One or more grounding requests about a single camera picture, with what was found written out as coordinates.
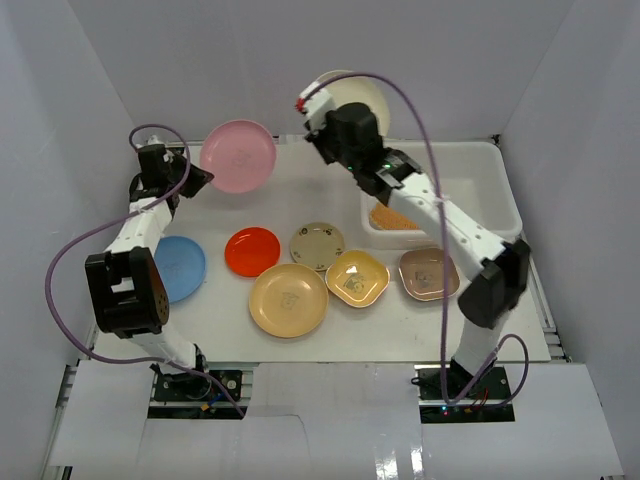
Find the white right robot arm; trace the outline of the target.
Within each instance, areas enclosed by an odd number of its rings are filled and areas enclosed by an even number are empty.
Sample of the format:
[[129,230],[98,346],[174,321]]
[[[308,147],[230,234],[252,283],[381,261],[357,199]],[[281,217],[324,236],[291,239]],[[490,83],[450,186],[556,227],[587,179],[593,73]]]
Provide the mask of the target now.
[[441,358],[441,394],[453,404],[488,385],[487,374],[503,344],[502,330],[524,293],[531,249],[485,229],[437,194],[434,172],[425,172],[401,150],[387,147],[370,108],[360,102],[335,106],[298,99],[306,139],[327,164],[348,170],[358,187],[438,241],[447,260],[469,283],[458,297],[464,325],[457,350]]

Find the cream white round plate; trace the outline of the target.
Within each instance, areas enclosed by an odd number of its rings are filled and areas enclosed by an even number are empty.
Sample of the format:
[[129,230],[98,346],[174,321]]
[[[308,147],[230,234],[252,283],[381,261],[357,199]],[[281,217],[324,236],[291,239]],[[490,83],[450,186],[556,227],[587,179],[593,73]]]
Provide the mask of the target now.
[[331,93],[335,109],[352,102],[366,104],[377,117],[379,134],[382,138],[386,136],[390,126],[388,105],[382,92],[367,77],[340,70],[323,74],[316,81]]

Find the pink round plate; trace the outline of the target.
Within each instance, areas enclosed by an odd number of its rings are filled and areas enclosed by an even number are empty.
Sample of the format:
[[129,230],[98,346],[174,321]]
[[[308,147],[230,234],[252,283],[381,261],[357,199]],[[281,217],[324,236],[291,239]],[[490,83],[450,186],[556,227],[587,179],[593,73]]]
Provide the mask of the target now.
[[261,187],[277,158],[270,132],[251,120],[232,120],[216,127],[200,149],[199,167],[211,173],[210,184],[229,194]]

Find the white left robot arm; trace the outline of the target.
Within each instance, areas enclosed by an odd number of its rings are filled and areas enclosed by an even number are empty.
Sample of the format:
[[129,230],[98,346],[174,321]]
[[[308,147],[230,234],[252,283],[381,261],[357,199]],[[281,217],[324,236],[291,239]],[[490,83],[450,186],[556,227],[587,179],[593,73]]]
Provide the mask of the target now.
[[157,136],[137,148],[140,173],[129,188],[128,218],[114,241],[87,257],[85,273],[99,329],[139,346],[147,356],[173,362],[177,387],[199,399],[211,387],[199,347],[169,323],[170,302],[154,254],[174,219],[180,197],[191,198],[212,175],[188,166],[184,154]]

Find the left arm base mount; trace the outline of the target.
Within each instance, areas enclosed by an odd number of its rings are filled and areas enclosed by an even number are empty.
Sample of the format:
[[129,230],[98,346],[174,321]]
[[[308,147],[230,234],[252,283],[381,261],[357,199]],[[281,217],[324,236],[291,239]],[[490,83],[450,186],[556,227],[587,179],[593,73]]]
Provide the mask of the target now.
[[210,370],[216,381],[186,373],[164,374],[152,365],[155,378],[147,417],[164,420],[242,420],[243,371]]

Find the woven bamboo fan tray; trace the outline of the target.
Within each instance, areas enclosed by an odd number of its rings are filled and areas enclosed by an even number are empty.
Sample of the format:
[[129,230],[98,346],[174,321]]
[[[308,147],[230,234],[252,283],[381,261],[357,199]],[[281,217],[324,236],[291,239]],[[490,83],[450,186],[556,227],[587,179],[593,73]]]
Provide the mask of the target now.
[[378,203],[369,213],[372,225],[386,231],[414,231],[419,227],[404,215]]

